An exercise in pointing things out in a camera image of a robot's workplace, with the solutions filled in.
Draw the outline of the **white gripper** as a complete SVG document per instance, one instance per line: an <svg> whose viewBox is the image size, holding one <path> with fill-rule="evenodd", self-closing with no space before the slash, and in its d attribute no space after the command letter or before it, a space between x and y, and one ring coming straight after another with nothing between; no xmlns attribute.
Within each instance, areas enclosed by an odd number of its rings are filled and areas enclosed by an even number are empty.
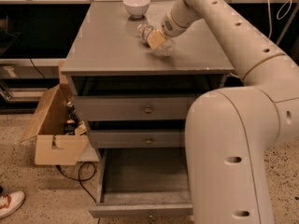
<svg viewBox="0 0 299 224"><path fill-rule="evenodd" d="M185 27L181 27L175 23L169 12L162 18L161 26L164 33L169 37L177 37L187 31ZM152 30L149 32L147 42L152 49L159 48L165 41L166 37L161 30Z"/></svg>

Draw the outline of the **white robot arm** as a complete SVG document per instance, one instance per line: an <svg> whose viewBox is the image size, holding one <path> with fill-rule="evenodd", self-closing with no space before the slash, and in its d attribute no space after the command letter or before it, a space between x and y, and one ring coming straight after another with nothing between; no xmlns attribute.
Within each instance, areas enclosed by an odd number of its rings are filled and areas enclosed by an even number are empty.
<svg viewBox="0 0 299 224"><path fill-rule="evenodd" d="M194 224L275 224L265 151L299 126L299 67L225 0L177 0L168 37L203 19L243 84L209 91L189 109L185 152Z"/></svg>

